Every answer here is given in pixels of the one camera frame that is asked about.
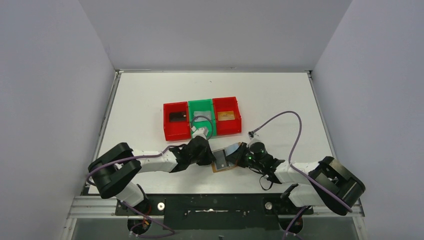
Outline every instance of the plastic bin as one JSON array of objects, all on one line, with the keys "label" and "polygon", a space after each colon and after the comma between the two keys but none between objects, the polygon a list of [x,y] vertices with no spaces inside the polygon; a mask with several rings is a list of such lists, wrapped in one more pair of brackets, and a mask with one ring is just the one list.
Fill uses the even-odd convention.
[{"label": "plastic bin", "polygon": [[[192,119],[195,117],[195,112],[210,112],[210,120],[212,120],[213,124],[213,133],[212,136],[217,135],[217,125],[215,123],[215,114],[214,114],[214,105],[212,103],[212,99],[204,99],[204,100],[195,100],[188,101],[188,112],[189,112],[189,120],[190,123]],[[206,127],[209,129],[209,133],[207,137],[211,135],[211,125],[208,120],[203,118],[198,118],[200,121],[195,121],[193,125],[198,129],[202,127]]]},{"label": "plastic bin", "polygon": [[189,105],[186,101],[163,105],[163,132],[167,141],[191,138]]},{"label": "plastic bin", "polygon": [[235,96],[214,98],[213,108],[218,135],[238,134],[242,132],[242,116]]}]

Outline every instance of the green bin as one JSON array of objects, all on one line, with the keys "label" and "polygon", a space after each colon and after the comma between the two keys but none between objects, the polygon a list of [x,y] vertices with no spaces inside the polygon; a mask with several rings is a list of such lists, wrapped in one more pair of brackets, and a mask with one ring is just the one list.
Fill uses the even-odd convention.
[{"label": "green bin", "polygon": [[[204,115],[209,117],[210,120],[212,120],[213,124],[213,133],[212,136],[217,135],[217,123],[215,121],[215,113],[214,113],[214,104],[212,102],[212,99],[203,99],[203,100],[195,100],[195,101],[188,101],[188,112],[189,112],[189,120],[190,123],[192,122],[193,118],[198,115]],[[208,120],[204,118],[198,118],[193,123],[193,125],[199,129],[202,127],[206,127],[209,132],[207,133],[207,137],[211,135],[211,124]]]}]

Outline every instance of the white table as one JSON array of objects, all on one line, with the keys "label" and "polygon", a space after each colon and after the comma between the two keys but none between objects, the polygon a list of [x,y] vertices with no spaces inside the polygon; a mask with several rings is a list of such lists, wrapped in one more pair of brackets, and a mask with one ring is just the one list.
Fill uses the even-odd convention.
[{"label": "white table", "polygon": [[[306,73],[159,72],[122,73],[99,149],[99,156],[120,142],[133,149],[163,150],[167,145],[163,129],[163,104],[191,100],[237,97],[242,133],[217,136],[212,150],[236,142],[249,142],[251,131],[272,116],[287,110],[302,118],[303,130],[294,151],[294,162],[316,162],[332,156],[330,144]],[[287,160],[299,129],[297,118],[282,115],[258,134],[268,153]],[[211,166],[193,164],[177,173],[148,172],[136,175],[147,194],[251,194],[264,193],[260,175],[247,168],[213,173]],[[267,187],[269,182],[262,179]],[[274,184],[266,193],[282,193],[289,184]],[[89,194],[98,193],[91,186]]]}]

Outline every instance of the screw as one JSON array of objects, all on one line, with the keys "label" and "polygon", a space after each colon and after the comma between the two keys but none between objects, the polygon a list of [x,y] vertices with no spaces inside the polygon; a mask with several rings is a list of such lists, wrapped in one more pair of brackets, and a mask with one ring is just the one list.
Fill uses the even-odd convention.
[{"label": "screw", "polygon": [[271,209],[273,209],[273,204],[271,202],[267,202],[267,203],[265,203],[265,208],[268,209],[268,210],[271,210]]},{"label": "screw", "polygon": [[163,203],[163,202],[159,202],[159,203],[157,204],[157,209],[158,209],[159,211],[164,210],[164,209],[165,209],[165,203]]}]

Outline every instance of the small box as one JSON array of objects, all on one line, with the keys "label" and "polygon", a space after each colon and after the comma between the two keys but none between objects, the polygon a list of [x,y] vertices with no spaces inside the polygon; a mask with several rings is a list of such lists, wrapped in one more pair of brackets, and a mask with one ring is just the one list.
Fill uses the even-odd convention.
[{"label": "small box", "polygon": [[228,135],[242,132],[242,116],[235,96],[212,99],[216,119],[216,134]]},{"label": "small box", "polygon": [[163,104],[163,132],[167,141],[191,138],[189,105],[186,101]]}]

